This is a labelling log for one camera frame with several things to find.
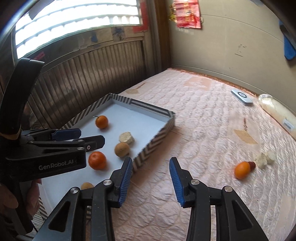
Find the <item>human hand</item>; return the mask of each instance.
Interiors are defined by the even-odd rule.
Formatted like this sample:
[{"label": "human hand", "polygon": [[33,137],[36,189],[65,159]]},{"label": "human hand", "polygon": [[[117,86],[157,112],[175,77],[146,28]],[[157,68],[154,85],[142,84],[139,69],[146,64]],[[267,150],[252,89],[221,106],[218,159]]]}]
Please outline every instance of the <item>human hand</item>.
[{"label": "human hand", "polygon": [[[32,181],[31,187],[27,193],[27,200],[26,202],[26,210],[27,213],[34,216],[39,207],[39,187],[38,183],[42,184],[41,179]],[[5,213],[5,208],[17,208],[18,207],[18,201],[16,197],[9,191],[9,189],[0,184],[0,213]]]}]

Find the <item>beige wall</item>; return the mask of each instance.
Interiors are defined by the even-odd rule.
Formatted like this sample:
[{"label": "beige wall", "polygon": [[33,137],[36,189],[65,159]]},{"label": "beige wall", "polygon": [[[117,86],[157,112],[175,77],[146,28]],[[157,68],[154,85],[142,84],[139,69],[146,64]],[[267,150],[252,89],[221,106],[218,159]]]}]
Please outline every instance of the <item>beige wall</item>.
[{"label": "beige wall", "polygon": [[199,2],[202,30],[169,23],[173,67],[269,93],[296,111],[296,65],[284,57],[277,17],[250,0]]}]

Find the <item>barcode label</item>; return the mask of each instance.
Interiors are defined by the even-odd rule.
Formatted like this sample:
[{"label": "barcode label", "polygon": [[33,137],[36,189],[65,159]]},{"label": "barcode label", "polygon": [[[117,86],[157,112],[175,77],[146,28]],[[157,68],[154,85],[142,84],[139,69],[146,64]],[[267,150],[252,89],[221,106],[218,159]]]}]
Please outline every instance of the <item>barcode label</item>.
[{"label": "barcode label", "polygon": [[294,130],[294,126],[290,122],[288,122],[286,119],[283,120],[283,126],[289,132]]}]

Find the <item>tangerine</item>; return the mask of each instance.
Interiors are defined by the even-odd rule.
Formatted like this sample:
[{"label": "tangerine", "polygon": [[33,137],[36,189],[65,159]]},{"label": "tangerine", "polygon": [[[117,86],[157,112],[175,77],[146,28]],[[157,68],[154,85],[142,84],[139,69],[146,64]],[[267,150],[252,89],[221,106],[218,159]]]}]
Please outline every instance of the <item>tangerine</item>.
[{"label": "tangerine", "polygon": [[96,118],[96,126],[100,129],[104,129],[108,126],[108,119],[104,115],[100,115]]},{"label": "tangerine", "polygon": [[89,166],[94,170],[102,170],[107,166],[106,156],[100,152],[95,151],[89,155]]},{"label": "tangerine", "polygon": [[250,171],[250,164],[246,161],[243,161],[235,167],[234,175],[237,179],[242,180],[249,175]]}]

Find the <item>pink quilted bedspread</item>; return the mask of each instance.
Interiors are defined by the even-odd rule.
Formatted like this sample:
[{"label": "pink quilted bedspread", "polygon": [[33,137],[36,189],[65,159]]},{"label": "pink quilted bedspread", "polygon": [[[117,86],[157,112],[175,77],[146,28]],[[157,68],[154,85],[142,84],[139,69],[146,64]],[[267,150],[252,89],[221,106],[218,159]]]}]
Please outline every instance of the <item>pink quilted bedspread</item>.
[{"label": "pink quilted bedspread", "polygon": [[[176,200],[168,161],[209,187],[230,185],[245,202],[269,240],[284,240],[294,226],[296,170],[294,139],[249,94],[246,107],[233,87],[195,74],[168,69],[121,95],[176,112],[176,123],[164,142],[133,175],[126,202],[114,209],[117,241],[186,240],[190,208]],[[234,178],[241,161],[253,161],[272,150],[278,161],[256,168],[245,180]],[[212,240],[216,240],[212,208]]]}]

